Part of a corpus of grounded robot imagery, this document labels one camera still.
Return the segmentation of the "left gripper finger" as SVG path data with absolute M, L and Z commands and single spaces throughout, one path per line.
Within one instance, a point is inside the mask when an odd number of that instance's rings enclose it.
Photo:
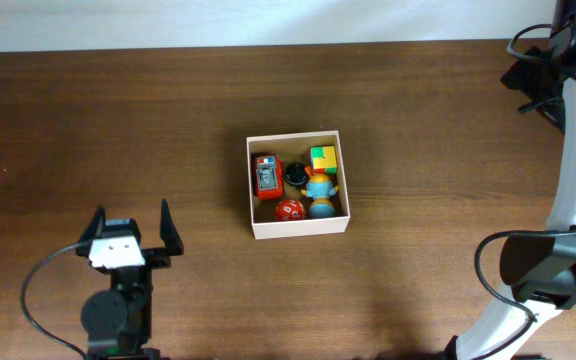
M 161 201 L 159 235 L 164 242 L 166 252 L 169 256 L 180 256 L 184 254 L 184 245 L 172 220 L 166 199 Z
M 79 242 L 88 243 L 89 241 L 98 237 L 99 234 L 103 231 L 105 218 L 105 209 L 102 206 L 98 206 L 94 212 L 91 222 L 82 233 Z

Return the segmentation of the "red toy car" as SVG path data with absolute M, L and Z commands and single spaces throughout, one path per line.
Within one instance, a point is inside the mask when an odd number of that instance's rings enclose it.
M 284 195 L 282 164 L 275 154 L 254 158 L 255 195 L 260 200 L 281 198 Z

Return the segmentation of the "red letter polyhedral die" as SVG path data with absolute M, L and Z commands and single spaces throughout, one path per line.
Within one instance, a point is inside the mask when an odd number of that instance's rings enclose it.
M 299 221 L 306 219 L 305 206 L 296 199 L 281 200 L 274 210 L 277 221 Z

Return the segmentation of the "black round cap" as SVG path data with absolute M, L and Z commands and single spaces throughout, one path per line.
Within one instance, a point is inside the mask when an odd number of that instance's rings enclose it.
M 284 180 L 293 187 L 306 185 L 310 180 L 307 166 L 300 162 L 291 163 L 286 167 Z

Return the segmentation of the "orange blue duck toy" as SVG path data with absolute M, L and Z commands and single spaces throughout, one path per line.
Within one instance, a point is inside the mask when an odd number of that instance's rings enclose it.
M 324 173 L 315 173 L 310 168 L 306 171 L 309 180 L 301 194 L 312 200 L 308 208 L 310 219 L 326 219 L 336 216 L 336 208 L 331 198 L 338 194 L 339 186 Z

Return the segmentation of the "multicolour puzzle cube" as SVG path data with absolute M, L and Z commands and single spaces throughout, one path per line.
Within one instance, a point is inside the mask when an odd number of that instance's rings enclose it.
M 338 170 L 334 145 L 316 146 L 310 149 L 311 168 L 314 173 L 335 175 Z

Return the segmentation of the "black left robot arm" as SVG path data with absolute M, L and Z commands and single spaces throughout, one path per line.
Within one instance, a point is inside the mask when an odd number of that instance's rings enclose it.
M 148 348 L 152 337 L 152 272 L 171 266 L 184 253 L 168 202 L 161 202 L 161 247 L 140 247 L 141 232 L 132 218 L 109 219 L 98 207 L 79 241 L 76 254 L 91 268 L 108 275 L 107 290 L 91 295 L 80 321 L 88 335 L 88 359 L 161 360 L 161 351 Z

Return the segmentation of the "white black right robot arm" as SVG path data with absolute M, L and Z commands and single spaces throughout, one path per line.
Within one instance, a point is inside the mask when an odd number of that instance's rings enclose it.
M 503 231 L 479 243 L 475 273 L 493 299 L 451 339 L 445 359 L 516 359 L 540 326 L 576 305 L 576 0 L 557 1 L 546 28 L 545 49 L 520 53 L 508 44 L 516 62 L 501 81 L 529 98 L 520 112 L 536 111 L 564 136 L 554 203 L 544 230 Z

